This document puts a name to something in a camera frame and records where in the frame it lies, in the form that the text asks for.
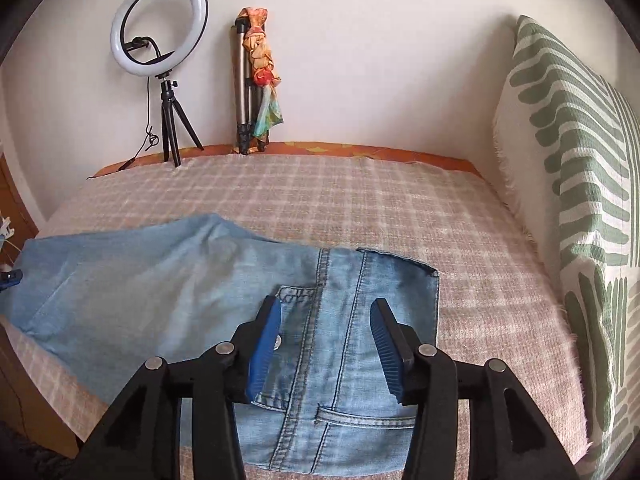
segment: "jeans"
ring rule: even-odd
[[[105,402],[148,357],[198,357],[278,296],[282,344],[256,402],[236,404],[245,462],[334,476],[404,466],[415,408],[388,391],[369,308],[386,298],[434,344],[439,278],[427,264],[273,242],[206,215],[28,240],[16,268],[22,283],[0,294],[0,312]]]

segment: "ring light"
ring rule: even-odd
[[[140,0],[124,0],[111,25],[111,51],[118,64],[129,73],[144,77],[156,76],[183,62],[200,41],[204,28],[207,25],[209,4],[207,0],[189,0],[191,3],[191,30],[187,34],[184,43],[170,54],[165,54],[157,59],[141,62],[133,58],[126,51],[124,44],[124,27],[131,9]]]

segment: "white wall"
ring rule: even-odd
[[[145,80],[123,72],[109,51],[121,1],[44,1],[4,62],[9,134],[45,217],[85,177],[126,160],[143,140]],[[204,37],[174,72],[178,98],[204,144],[234,138],[228,28],[244,6],[270,11],[267,32],[285,119],[272,140],[459,156],[493,180],[490,127],[519,14],[542,22],[612,82],[640,80],[640,55],[602,0],[209,2]],[[187,0],[142,0],[127,35],[149,34],[167,51],[189,16]],[[154,81],[156,132],[158,92]],[[186,134],[179,140],[190,145]]]
[[[15,150],[14,138],[9,128],[6,116],[6,107],[4,106],[4,88],[2,87],[2,69],[0,69],[0,155],[4,155],[6,164],[9,167],[12,179],[20,198],[31,215],[31,219],[38,229],[45,224],[45,218],[40,211],[40,207],[36,202],[31,187],[25,179],[24,171],[20,166],[20,160]]]

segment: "fabric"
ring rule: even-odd
[[[282,112],[276,95],[276,86],[280,76],[275,70],[271,48],[267,43],[264,23],[267,21],[267,9],[245,7],[238,18],[248,17],[251,28],[245,33],[242,45],[249,52],[254,83],[262,88],[262,101],[252,135],[267,141],[269,130],[282,123]]]
[[[386,298],[398,322],[434,344],[435,269],[277,243],[217,215],[29,240],[16,265],[24,277],[0,296],[0,312],[106,403],[148,357],[196,358],[276,295],[282,344],[254,405],[236,405],[245,462],[332,476],[404,465],[415,407],[389,393],[369,312]],[[190,408],[180,440],[191,445]]]
[[[364,157],[190,158],[179,168],[155,164],[87,181],[40,236],[130,229],[209,212],[272,239],[370,247],[429,262],[440,272],[437,345],[457,360],[507,361],[571,459],[586,452],[575,344],[562,306],[520,226],[478,176]],[[6,330],[43,396],[87,438],[105,404],[32,339],[9,323]],[[189,456],[185,449],[185,478]],[[462,480],[468,468],[466,402],[458,457],[456,480]],[[311,479],[250,467],[248,474],[251,480]]]
[[[640,129],[626,99],[534,20],[518,20],[495,137],[516,203],[577,335],[606,478],[640,431]]]

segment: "blue gripper pad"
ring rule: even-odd
[[[260,393],[267,378],[269,364],[273,357],[273,346],[280,331],[281,316],[282,306],[280,300],[276,298],[271,306],[267,323],[265,323],[262,334],[260,334],[260,339],[258,339],[258,344],[255,346],[254,354],[249,361],[249,377],[246,382],[245,392],[251,402]]]
[[[371,333],[373,334],[373,341],[376,342],[376,348],[378,349],[382,369],[385,372],[386,385],[389,388],[389,393],[395,395],[398,402],[401,402],[404,391],[404,387],[402,386],[404,367],[402,366],[402,359],[396,349],[393,338],[387,329],[383,315],[380,312],[379,301],[380,300],[376,300],[371,304],[371,311],[369,313]]]

